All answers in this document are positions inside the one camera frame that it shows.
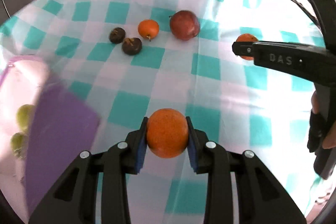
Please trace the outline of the person right hand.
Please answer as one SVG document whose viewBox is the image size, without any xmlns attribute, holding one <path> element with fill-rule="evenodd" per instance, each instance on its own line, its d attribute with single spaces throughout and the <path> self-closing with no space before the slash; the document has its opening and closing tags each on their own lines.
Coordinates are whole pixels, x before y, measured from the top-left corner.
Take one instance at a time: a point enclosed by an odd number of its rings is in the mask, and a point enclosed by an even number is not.
<svg viewBox="0 0 336 224">
<path fill-rule="evenodd" d="M 310 128 L 307 141 L 307 148 L 309 152 L 315 152 L 320 143 L 323 149 L 335 148 L 335 122 L 326 132 L 326 121 L 319 110 L 318 96 L 315 91 L 311 97 L 311 113 L 310 113 Z"/>
</svg>

